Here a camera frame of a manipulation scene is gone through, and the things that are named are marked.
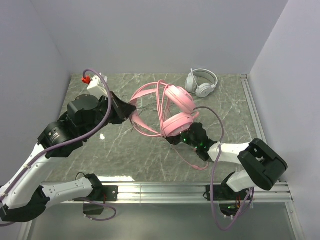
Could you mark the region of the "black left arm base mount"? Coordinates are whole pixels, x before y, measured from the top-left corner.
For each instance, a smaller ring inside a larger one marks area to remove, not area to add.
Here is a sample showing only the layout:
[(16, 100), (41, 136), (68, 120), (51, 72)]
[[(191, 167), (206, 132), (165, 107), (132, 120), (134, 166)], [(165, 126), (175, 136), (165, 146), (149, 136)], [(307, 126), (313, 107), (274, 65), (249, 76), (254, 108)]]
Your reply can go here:
[[(101, 190), (98, 190), (97, 193), (93, 193), (86, 197), (87, 200), (92, 202), (100, 202), (106, 204), (107, 202), (115, 202), (118, 199), (118, 189), (116, 185), (103, 185)], [(100, 216), (105, 208), (103, 206), (85, 202), (82, 206), (83, 213), (89, 216)]]

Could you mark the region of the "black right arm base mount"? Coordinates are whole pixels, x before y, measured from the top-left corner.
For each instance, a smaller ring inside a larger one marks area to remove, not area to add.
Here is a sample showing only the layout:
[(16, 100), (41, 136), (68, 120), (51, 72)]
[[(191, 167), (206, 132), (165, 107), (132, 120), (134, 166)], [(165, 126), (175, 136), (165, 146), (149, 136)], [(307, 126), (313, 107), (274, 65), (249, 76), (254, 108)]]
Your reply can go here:
[(227, 185), (213, 185), (213, 200), (219, 202), (219, 210), (225, 217), (233, 218), (241, 207), (249, 189), (232, 191)]

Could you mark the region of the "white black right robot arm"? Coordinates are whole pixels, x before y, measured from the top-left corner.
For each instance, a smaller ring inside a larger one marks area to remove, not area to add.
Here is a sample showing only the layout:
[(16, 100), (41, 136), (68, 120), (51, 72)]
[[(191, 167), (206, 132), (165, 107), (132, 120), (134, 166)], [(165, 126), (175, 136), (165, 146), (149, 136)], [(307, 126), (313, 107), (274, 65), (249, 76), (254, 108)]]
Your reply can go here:
[(288, 169), (286, 161), (262, 139), (249, 143), (220, 143), (211, 140), (203, 124), (194, 122), (186, 131), (165, 138), (170, 144), (186, 144), (195, 149), (204, 162), (232, 163), (243, 167), (240, 172), (229, 174), (221, 183), (227, 190), (238, 193), (258, 187), (269, 191)]

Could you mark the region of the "pink headphones with cable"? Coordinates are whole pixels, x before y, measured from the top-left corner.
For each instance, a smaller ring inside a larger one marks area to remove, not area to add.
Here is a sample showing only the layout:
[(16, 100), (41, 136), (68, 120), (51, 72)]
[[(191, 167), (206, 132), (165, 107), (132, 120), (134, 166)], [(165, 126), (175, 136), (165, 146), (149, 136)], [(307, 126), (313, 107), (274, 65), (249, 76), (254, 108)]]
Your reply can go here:
[(177, 137), (186, 132), (199, 116), (193, 97), (183, 87), (166, 83), (164, 80), (151, 82), (140, 87), (129, 103), (138, 106), (138, 100), (155, 94), (159, 131), (148, 126), (141, 118), (141, 111), (135, 110), (129, 117), (132, 127), (146, 137)]

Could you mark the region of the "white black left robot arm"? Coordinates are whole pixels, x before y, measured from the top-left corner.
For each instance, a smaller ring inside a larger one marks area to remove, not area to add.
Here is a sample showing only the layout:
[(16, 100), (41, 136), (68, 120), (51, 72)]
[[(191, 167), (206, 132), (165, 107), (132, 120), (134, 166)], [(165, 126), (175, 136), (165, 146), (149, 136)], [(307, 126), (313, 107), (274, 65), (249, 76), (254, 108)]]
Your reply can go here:
[(43, 182), (96, 132), (108, 124), (122, 124), (136, 109), (114, 93), (100, 98), (83, 94), (71, 101), (58, 121), (50, 123), (38, 137), (24, 165), (1, 186), (0, 218), (3, 224), (32, 221), (46, 209), (65, 201), (103, 200), (104, 186), (93, 173), (61, 184), (43, 185)]

